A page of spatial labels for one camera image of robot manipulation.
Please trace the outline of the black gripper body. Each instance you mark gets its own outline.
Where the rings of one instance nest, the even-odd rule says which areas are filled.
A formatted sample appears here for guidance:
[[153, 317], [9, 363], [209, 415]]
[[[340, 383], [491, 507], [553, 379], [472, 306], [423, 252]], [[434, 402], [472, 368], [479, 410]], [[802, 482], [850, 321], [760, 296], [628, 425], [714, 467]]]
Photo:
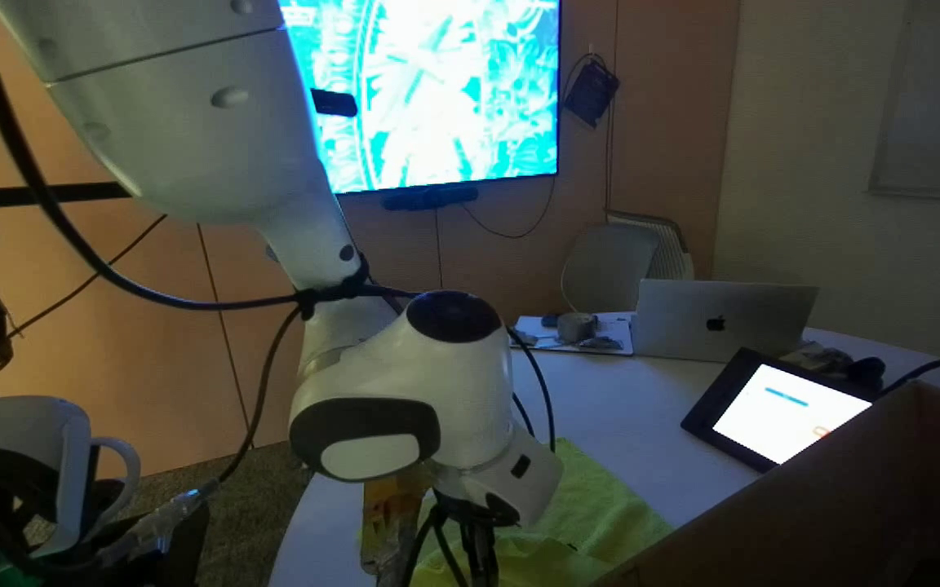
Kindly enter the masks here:
[[[447, 521], [457, 526], [464, 555], [452, 555], [449, 538], [444, 533]], [[411, 538], [406, 566], [416, 566], [428, 542], [436, 543], [457, 587], [499, 587], [494, 521], [484, 506], [434, 496], [434, 506]]]

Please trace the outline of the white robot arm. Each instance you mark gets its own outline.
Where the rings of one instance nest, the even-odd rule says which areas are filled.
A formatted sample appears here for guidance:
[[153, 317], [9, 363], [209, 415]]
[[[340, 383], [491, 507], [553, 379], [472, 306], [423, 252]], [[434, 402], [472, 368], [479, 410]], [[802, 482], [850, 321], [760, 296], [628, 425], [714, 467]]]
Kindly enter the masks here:
[[369, 276], [277, 0], [0, 0], [0, 20], [131, 194], [264, 239], [302, 319], [292, 453], [340, 482], [423, 467], [472, 587], [499, 587], [494, 531], [540, 517], [562, 463], [514, 416], [487, 300]]

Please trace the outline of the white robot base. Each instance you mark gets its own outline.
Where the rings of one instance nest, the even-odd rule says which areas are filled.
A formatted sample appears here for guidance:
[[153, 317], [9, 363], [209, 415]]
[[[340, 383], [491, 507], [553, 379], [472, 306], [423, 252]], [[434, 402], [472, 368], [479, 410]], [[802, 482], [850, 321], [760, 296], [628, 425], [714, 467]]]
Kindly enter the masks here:
[[126, 439], [60, 397], [0, 397], [0, 587], [126, 587], [120, 511], [139, 486]]

